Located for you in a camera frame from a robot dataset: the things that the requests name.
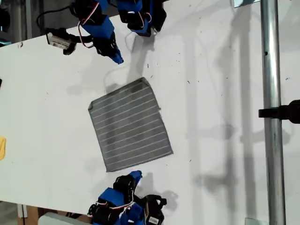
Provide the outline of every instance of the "white table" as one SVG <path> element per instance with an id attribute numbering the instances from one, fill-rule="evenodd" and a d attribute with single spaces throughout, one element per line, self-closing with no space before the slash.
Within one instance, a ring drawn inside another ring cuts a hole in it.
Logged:
<path id="1" fill-rule="evenodd" d="M 119 66 L 81 45 L 64 56 L 45 37 L 0 48 L 0 200 L 87 213 L 117 176 L 139 169 L 136 193 L 168 198 L 166 225 L 268 220 L 260 5 L 171 0 L 165 9 L 155 41 L 112 18 Z M 279 1 L 283 104 L 300 98 L 299 10 L 296 0 Z M 174 155 L 106 173 L 88 106 L 141 76 Z M 287 222 L 298 224 L 300 126 L 284 121 L 283 129 Z"/>

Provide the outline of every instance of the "white label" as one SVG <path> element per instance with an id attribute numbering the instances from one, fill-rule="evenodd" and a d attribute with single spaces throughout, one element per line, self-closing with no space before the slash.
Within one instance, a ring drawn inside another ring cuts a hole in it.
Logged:
<path id="1" fill-rule="evenodd" d="M 158 223 L 159 223 L 159 220 L 158 220 L 158 219 L 156 219 L 156 218 L 154 218 L 154 217 L 150 217 L 150 218 L 149 218 L 149 222 L 150 222 L 150 223 L 152 223 L 152 224 L 156 224 L 156 225 L 158 225 Z"/>

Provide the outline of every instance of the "metal frame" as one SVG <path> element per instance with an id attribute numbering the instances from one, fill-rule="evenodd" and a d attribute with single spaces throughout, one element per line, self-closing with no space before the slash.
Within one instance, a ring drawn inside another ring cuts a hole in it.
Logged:
<path id="1" fill-rule="evenodd" d="M 262 65 L 264 108 L 281 105 L 278 34 L 278 2 L 262 0 Z M 265 145 L 268 181 L 269 224 L 285 225 L 285 184 L 282 146 L 282 124 L 265 119 Z"/>

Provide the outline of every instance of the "black bracket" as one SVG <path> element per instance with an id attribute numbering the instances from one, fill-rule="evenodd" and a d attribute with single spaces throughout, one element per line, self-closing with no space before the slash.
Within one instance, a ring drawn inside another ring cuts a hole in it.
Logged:
<path id="1" fill-rule="evenodd" d="M 300 100 L 294 100 L 289 105 L 281 105 L 271 109 L 260 109 L 258 117 L 289 120 L 292 123 L 300 124 Z"/>

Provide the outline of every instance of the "floor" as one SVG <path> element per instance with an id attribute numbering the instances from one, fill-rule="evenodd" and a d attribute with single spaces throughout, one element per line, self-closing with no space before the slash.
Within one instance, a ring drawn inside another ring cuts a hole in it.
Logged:
<path id="1" fill-rule="evenodd" d="M 8 202 L 0 202 L 0 224 L 17 225 L 17 205 Z"/>

